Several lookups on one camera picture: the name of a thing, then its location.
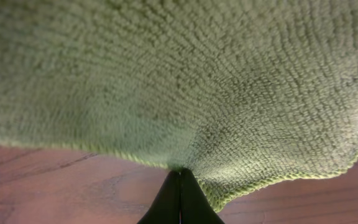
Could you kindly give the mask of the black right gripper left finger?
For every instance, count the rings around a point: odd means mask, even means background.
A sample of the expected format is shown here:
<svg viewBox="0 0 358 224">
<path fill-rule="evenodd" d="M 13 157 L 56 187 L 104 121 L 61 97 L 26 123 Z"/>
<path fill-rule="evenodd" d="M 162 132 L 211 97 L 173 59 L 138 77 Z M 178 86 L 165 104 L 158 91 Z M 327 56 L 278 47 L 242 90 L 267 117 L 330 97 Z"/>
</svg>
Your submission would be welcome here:
<svg viewBox="0 0 358 224">
<path fill-rule="evenodd" d="M 180 223 L 180 174 L 168 173 L 157 196 L 138 224 Z"/>
</svg>

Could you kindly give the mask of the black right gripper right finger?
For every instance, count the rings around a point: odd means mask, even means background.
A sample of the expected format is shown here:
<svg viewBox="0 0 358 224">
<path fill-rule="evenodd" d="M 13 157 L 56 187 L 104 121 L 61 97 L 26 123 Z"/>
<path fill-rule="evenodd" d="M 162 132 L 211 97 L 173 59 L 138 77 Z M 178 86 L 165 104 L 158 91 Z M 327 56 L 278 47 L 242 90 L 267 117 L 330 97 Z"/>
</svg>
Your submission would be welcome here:
<svg viewBox="0 0 358 224">
<path fill-rule="evenodd" d="M 181 223 L 224 224 L 210 206 L 206 196 L 189 169 L 180 172 Z"/>
</svg>

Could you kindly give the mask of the light green microfiber cloth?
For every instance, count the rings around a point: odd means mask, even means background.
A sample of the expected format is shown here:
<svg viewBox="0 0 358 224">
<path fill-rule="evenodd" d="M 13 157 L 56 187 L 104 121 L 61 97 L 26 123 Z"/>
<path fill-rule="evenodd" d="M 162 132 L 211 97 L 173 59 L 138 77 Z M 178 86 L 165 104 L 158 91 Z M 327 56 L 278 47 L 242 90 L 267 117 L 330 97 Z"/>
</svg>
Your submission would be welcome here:
<svg viewBox="0 0 358 224">
<path fill-rule="evenodd" d="M 215 211 L 358 160 L 358 1 L 0 1 L 0 145 L 187 168 Z"/>
</svg>

